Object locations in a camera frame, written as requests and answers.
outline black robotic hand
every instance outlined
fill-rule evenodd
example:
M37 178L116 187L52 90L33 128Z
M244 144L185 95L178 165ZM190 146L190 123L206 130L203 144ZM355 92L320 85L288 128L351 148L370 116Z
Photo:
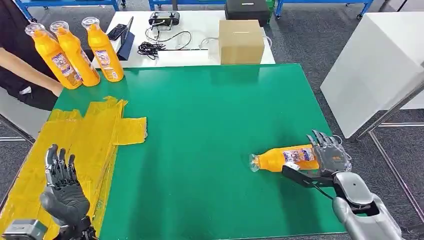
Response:
M312 144L313 153L319 163L321 177L330 177L333 173L352 169L350 156L341 143L337 142L333 136L329 137L323 132L316 130L312 130L312 132L316 141L312 136L306 136Z
M60 149L59 156L57 152L58 146L53 144L45 156L47 185L39 198L42 207L60 226L57 239L81 239L84 231L91 225L86 216L90 203L77 179L75 156L72 154L69 157L67 166L65 149Z

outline cardboard box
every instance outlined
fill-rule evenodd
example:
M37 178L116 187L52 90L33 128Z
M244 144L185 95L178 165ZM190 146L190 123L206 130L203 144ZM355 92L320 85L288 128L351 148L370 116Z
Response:
M262 34L258 20L220 20L221 64L260 64L265 47Z

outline person's arm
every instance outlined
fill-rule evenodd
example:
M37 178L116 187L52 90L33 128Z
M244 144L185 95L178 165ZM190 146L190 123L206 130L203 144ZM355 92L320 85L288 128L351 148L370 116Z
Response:
M3 47L0 47L0 66L28 82L52 91L56 96L59 96L62 92L63 86L60 82L39 72Z

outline orange plastic bottle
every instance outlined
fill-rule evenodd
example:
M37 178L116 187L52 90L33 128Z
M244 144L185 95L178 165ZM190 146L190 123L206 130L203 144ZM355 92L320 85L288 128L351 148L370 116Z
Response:
M55 21L50 25L50 30L56 34L60 47L65 52L70 64L81 76L82 84L87 87L99 84L99 74L81 48L80 40L69 31L68 23Z
M274 148L261 155L251 154L249 159L250 169L253 172L259 169L281 172L286 162L297 164L300 170L316 170L320 168L311 144Z
M81 77L71 66L59 43L42 24L31 23L26 26L25 33L32 37L38 54L65 88L76 89L81 85Z
M88 45L97 59L104 77L110 82L119 82L124 77L124 70L106 33L100 29L100 21L89 16L82 20L82 26L88 32Z

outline clear bottle cap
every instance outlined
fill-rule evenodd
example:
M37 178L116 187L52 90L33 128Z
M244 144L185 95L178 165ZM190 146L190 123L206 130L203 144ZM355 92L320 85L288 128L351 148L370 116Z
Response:
M68 33L69 24L66 21L55 21L50 25L50 31L56 35Z
M100 20L97 17L89 16L82 20L81 25L87 30L99 29Z
M31 37L39 37L45 35L47 31L41 23L31 23L25 27L25 33Z
M249 167L252 172L257 172L259 169L261 169L261 165L259 163L259 157L255 154L251 154L249 156Z

